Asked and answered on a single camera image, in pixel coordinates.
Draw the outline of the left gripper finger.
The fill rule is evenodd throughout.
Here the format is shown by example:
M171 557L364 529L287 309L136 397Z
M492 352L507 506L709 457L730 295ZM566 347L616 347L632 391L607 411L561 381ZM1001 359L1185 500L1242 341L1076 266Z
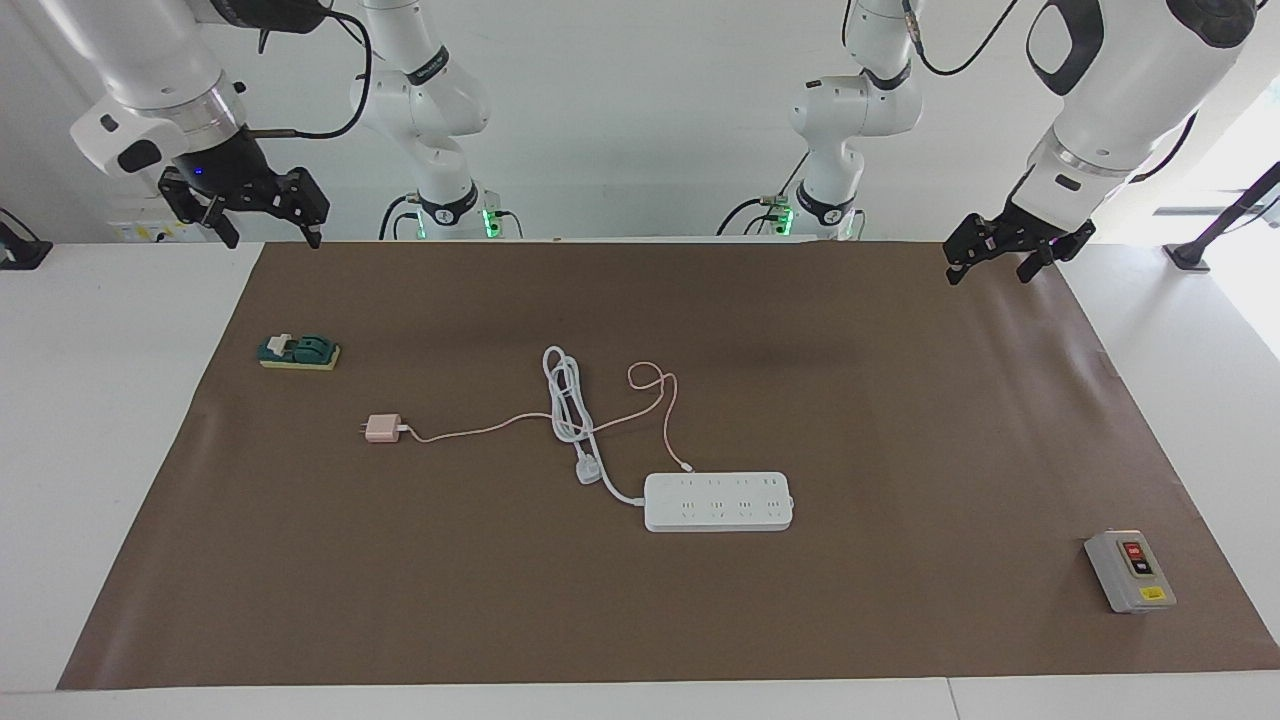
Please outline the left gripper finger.
M1042 240L1018 266L1018 279L1023 284L1030 283L1044 268L1057 261L1069 261L1076 255L1076 238L1074 234Z
M946 238L943 255L948 268L945 274L951 286L960 284L975 265L1006 254L1002 219L987 219L972 213Z

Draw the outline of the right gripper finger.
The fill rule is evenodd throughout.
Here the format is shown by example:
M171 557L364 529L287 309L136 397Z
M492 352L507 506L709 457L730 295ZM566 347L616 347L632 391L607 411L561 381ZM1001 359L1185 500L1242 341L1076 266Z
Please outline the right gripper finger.
M205 202L179 170L164 170L160 174L160 195L177 220L211 231L228 249L238 247L241 233L227 217L225 202L220 197L215 196Z
M332 205L319 183L306 168L292 168L273 179L275 195L268 213L294 225L307 246L320 249Z

